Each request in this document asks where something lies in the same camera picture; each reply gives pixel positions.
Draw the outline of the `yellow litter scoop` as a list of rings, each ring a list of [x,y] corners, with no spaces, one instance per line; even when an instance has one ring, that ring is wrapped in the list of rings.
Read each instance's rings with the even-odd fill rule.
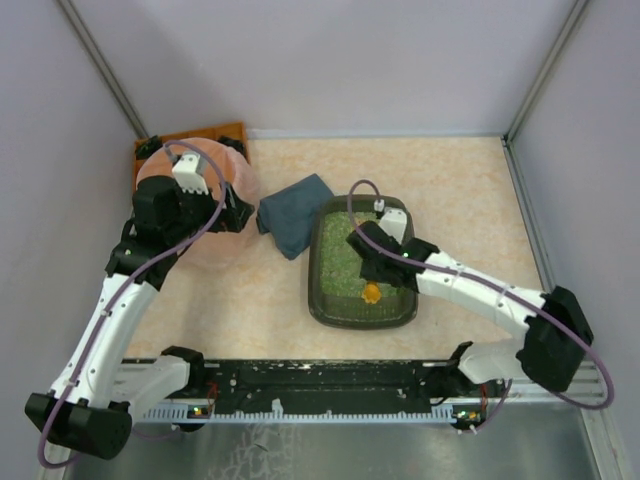
[[[382,298],[379,286],[375,282],[367,282],[362,292],[361,298],[365,301],[366,304],[377,304]]]

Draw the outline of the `dark green litter box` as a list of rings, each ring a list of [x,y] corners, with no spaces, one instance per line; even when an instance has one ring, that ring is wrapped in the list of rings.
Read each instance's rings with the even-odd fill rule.
[[[362,298],[366,286],[360,276],[362,260],[347,243],[353,232],[344,195],[329,200],[316,215],[309,248],[310,314],[323,325],[352,330],[409,323],[418,309],[416,293],[380,283],[378,302],[370,304]]]

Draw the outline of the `bin with pink bag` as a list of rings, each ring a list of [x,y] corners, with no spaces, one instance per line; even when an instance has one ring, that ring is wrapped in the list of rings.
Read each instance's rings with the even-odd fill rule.
[[[244,144],[228,136],[216,140],[191,137],[161,148],[145,160],[136,181],[148,177],[175,178],[169,156],[187,157],[187,165],[195,165],[201,175],[199,183],[208,193],[177,187],[183,219],[200,230],[217,208],[219,216],[210,230],[189,246],[184,255],[187,263],[207,270],[229,267],[254,242],[260,185],[255,170],[249,165]]]

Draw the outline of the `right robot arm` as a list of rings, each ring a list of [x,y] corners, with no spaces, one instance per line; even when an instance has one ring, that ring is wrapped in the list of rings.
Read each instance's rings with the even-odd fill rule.
[[[472,383],[528,378],[553,393],[569,388],[593,342],[572,291],[501,282],[419,238],[399,243],[374,221],[362,223],[346,242],[361,258],[366,281],[447,300],[508,333],[506,340],[472,342],[459,353],[457,367]]]

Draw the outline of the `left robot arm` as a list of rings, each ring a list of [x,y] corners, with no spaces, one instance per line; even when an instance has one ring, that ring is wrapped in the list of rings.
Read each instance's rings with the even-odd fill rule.
[[[209,190],[189,192],[162,175],[139,182],[76,350],[49,391],[26,402],[41,445],[110,460],[157,403],[204,385],[203,354],[177,346],[164,349],[135,379],[116,384],[115,378],[137,325],[181,255],[206,233],[239,233],[249,222],[254,206],[230,184],[222,192],[215,200]]]

